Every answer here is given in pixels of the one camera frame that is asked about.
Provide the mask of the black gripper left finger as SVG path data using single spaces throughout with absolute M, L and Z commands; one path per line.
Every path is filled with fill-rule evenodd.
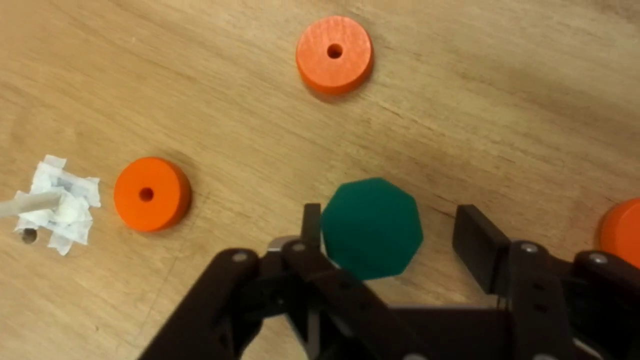
M 265 256 L 222 250 L 138 360 L 241 360 L 273 317 L 289 319 L 311 360 L 428 360 L 419 335 L 321 245 L 321 206 L 306 204 L 301 234 Z

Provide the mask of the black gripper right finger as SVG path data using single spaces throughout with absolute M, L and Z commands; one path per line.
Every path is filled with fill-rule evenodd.
M 453 246 L 512 320 L 517 360 L 640 360 L 640 271 L 603 250 L 572 263 L 510 240 L 480 209 L 457 209 Z

